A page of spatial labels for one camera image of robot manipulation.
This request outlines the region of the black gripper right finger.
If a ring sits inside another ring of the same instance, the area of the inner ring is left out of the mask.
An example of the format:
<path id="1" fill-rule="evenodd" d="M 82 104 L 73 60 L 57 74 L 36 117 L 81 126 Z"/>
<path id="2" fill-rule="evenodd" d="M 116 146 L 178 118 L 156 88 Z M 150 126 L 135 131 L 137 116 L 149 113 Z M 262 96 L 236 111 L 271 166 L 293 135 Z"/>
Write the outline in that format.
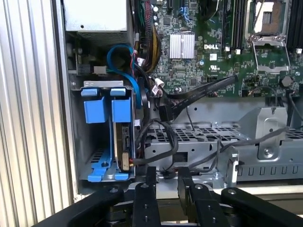
<path id="1" fill-rule="evenodd" d="M 239 188 L 218 195 L 194 183 L 187 167 L 178 170 L 178 197 L 189 222 L 200 227 L 301 227 L 302 217 Z"/>

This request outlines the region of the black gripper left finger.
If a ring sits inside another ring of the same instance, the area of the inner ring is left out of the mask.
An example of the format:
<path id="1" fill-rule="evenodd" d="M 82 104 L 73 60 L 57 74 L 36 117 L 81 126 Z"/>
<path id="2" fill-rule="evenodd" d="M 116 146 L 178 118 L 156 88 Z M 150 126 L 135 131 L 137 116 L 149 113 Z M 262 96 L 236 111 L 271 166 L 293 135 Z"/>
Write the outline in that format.
<path id="1" fill-rule="evenodd" d="M 79 202 L 36 224 L 38 227 L 159 227 L 156 168 L 149 167 L 145 182 L 124 191 L 105 186 Z"/>

